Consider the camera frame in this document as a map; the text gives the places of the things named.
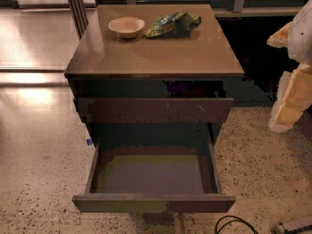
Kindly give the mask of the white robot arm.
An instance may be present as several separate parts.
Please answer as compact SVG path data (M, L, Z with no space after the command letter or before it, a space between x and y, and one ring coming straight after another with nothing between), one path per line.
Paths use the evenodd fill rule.
M312 0L308 0L291 22L271 35L267 44L285 47L288 57L299 63L293 72L283 72L270 114L270 130L282 133L291 129L312 105Z

